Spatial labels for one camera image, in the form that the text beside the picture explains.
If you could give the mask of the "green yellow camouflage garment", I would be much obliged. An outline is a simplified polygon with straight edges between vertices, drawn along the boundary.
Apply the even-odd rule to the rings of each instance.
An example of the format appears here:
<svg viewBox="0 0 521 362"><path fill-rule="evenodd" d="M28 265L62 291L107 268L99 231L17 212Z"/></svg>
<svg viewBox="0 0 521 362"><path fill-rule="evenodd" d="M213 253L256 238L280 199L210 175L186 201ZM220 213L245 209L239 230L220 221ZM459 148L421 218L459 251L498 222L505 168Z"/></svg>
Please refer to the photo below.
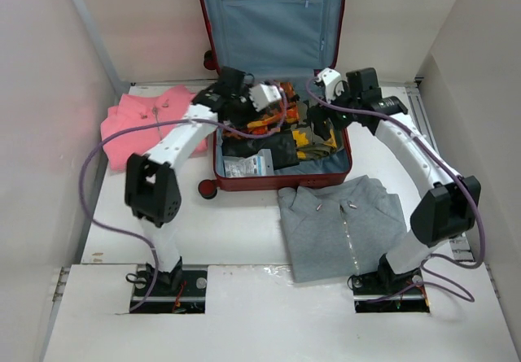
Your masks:
<svg viewBox="0 0 521 362"><path fill-rule="evenodd" d="M338 142L337 135L329 122L326 128L330 130L327 139L322 138L313 131L313 126L308 118L309 101L296 103L299 119L290 125L291 134L296 143L296 156L299 161L314 161L335 154L342 145Z"/></svg>

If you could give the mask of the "orange camouflage garment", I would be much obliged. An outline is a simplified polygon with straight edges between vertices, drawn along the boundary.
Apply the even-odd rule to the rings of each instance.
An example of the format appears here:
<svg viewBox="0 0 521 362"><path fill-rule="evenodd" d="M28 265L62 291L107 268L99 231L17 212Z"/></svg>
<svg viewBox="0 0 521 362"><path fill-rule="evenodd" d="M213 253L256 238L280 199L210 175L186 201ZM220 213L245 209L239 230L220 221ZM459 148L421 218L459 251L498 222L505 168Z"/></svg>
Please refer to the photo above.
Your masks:
<svg viewBox="0 0 521 362"><path fill-rule="evenodd" d="M284 125L295 123L299 119L296 103L300 100L300 97L290 81L258 84L276 85L282 99L279 102L272 103L266 109L258 111L260 115L245 127L237 128L227 122L225 124L240 133L259 137L279 132Z"/></svg>

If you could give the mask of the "black leather pouch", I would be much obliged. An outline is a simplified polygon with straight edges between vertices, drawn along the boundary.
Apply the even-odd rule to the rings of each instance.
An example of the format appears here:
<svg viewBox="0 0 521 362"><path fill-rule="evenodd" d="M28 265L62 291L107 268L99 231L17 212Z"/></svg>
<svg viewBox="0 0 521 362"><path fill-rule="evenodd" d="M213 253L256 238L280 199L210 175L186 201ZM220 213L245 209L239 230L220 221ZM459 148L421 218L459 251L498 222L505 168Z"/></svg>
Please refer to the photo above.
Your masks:
<svg viewBox="0 0 521 362"><path fill-rule="evenodd" d="M296 141L291 132L276 133L266 138L247 139L226 137L222 140L224 156L247 158L260 150L270 150L274 170L289 168L300 163Z"/></svg>

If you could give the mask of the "white wet wipes packet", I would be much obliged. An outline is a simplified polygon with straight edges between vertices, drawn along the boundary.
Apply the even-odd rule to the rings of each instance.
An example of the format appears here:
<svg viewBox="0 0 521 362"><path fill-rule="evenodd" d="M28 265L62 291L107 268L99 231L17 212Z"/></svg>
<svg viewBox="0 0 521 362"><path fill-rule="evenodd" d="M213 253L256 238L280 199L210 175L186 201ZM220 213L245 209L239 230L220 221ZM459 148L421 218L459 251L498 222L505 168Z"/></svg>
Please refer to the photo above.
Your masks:
<svg viewBox="0 0 521 362"><path fill-rule="evenodd" d="M261 149L246 158L224 156L225 176L228 178L267 177L274 175L272 152Z"/></svg>

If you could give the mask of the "red suitcase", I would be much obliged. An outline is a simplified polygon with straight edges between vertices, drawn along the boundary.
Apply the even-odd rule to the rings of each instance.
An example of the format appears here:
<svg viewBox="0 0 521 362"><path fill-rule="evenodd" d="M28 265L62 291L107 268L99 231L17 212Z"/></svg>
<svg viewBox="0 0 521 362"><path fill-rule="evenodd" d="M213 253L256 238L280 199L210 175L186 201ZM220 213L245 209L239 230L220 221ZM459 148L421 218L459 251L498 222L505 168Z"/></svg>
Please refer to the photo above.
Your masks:
<svg viewBox="0 0 521 362"><path fill-rule="evenodd" d="M336 65L345 0L199 0L210 41L204 66L221 72L231 67L256 80L290 81L307 99L305 82L325 67ZM227 177L221 140L213 135L214 179L199 183L199 194L215 198L218 190L278 190L282 187L322 188L344 181L352 168L348 134L333 135L339 150L315 161L301 161L273 176Z"/></svg>

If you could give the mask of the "pink zip hoodie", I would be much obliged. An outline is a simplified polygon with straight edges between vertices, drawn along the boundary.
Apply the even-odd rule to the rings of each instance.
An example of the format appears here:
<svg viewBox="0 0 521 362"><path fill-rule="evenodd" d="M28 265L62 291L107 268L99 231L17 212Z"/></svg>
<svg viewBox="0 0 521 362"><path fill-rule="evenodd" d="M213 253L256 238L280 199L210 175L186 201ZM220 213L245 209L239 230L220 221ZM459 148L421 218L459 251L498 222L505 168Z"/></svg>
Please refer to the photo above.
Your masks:
<svg viewBox="0 0 521 362"><path fill-rule="evenodd" d="M108 158L109 168L113 172L123 172L131 155L155 155L154 146L158 146L161 152L179 148L193 135L196 128L201 129L197 136L200 142L192 149L192 153L195 155L205 152L208 149L206 137L214 130L212 125L166 124L185 119L194 97L195 94L183 85L176 85L154 97L123 94L119 104L108 109L107 118L100 125L102 139L126 129L148 125L153 127L134 130L107 142L103 150Z"/></svg>

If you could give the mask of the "grey zip hoodie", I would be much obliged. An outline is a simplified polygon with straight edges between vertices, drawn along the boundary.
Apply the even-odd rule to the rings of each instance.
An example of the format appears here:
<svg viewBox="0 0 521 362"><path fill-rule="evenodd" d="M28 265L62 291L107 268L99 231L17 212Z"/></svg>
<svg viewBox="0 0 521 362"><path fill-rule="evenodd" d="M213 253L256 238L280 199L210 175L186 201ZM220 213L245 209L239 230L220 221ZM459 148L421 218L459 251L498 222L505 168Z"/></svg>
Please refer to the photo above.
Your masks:
<svg viewBox="0 0 521 362"><path fill-rule="evenodd" d="M399 196L367 175L322 189L280 189L278 205L297 283L372 273L407 233Z"/></svg>

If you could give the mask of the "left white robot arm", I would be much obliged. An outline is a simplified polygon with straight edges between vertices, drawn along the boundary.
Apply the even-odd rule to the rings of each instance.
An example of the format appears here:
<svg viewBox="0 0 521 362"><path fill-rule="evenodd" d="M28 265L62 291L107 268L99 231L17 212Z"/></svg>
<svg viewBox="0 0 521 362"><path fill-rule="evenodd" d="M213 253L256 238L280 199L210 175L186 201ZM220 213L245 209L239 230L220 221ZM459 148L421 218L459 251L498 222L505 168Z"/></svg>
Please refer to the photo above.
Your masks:
<svg viewBox="0 0 521 362"><path fill-rule="evenodd" d="M182 257L170 222L182 205L177 173L196 147L219 128L242 135L272 102L282 100L276 85L248 84L246 73L224 67L217 81L199 91L179 118L168 121L169 132L126 165L125 204L139 219L151 248L152 263L139 278L153 295L172 295L182 285Z"/></svg>

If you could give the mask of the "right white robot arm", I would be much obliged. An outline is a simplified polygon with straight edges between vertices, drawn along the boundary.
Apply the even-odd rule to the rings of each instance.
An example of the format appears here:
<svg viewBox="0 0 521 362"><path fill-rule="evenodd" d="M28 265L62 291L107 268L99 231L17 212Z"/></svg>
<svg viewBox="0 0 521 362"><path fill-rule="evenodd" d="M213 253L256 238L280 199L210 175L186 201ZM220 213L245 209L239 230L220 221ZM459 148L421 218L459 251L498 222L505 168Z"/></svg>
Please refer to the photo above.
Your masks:
<svg viewBox="0 0 521 362"><path fill-rule="evenodd" d="M409 219L409 232L379 261L379 287L396 291L426 260L436 256L440 244L473 227L479 233L479 254L473 265L478 268L486 250L485 227L478 208L479 180L464 177L438 156L405 104L396 96L383 96L375 69L341 75L333 68L324 68L306 85L316 85L323 92L321 96L308 92L318 104L313 122L330 120L339 129L352 123L367 128L394 154L421 198Z"/></svg>

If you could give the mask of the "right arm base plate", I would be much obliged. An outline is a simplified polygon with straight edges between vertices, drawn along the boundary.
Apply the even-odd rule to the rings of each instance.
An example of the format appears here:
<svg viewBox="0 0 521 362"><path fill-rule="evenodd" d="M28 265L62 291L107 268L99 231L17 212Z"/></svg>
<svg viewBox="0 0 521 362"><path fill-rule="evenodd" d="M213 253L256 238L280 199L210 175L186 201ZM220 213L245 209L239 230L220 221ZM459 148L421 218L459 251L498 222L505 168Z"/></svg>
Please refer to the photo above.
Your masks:
<svg viewBox="0 0 521 362"><path fill-rule="evenodd" d="M351 276L347 286L353 293L355 313L429 313L427 292L419 273L406 275L388 285L377 273Z"/></svg>

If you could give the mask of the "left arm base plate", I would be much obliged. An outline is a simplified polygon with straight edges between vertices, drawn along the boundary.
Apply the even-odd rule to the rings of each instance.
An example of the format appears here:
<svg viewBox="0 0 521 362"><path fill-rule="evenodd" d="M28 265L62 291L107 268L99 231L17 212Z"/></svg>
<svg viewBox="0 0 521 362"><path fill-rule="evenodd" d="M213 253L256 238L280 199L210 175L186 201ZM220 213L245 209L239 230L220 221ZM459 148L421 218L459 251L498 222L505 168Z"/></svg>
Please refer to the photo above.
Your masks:
<svg viewBox="0 0 521 362"><path fill-rule="evenodd" d="M131 314L204 314L208 269L188 266L182 270L182 281L179 287L168 290L168 287L157 281L151 295L144 303L143 298L151 281L148 270L138 267L136 273L128 273L126 281L133 286L129 303Z"/></svg>

